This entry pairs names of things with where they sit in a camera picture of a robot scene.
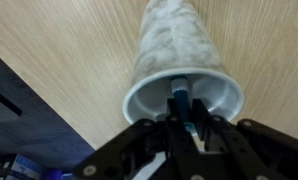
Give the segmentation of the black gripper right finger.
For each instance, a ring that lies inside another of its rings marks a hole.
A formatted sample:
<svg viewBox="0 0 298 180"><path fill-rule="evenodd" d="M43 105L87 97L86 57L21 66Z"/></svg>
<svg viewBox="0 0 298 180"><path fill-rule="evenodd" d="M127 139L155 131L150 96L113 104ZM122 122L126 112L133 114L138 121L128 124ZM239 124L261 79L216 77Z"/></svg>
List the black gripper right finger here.
<svg viewBox="0 0 298 180"><path fill-rule="evenodd" d="M298 180L298 139L252 119L233 125L198 99L192 117L204 149L225 158L221 168L233 179Z"/></svg>

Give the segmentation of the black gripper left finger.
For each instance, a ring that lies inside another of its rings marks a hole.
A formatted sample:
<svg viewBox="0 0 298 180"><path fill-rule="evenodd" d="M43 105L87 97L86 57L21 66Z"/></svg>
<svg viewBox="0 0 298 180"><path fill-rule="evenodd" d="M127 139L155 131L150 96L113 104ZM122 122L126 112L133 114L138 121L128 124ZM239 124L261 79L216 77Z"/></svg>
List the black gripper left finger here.
<svg viewBox="0 0 298 180"><path fill-rule="evenodd" d="M201 156L192 134L191 123L200 130L198 118L203 111L199 99L191 103L177 98L167 101L169 114L163 121L140 119L73 169L75 180L132 180L151 164L159 153L165 161L150 180L192 180L203 175Z"/></svg>

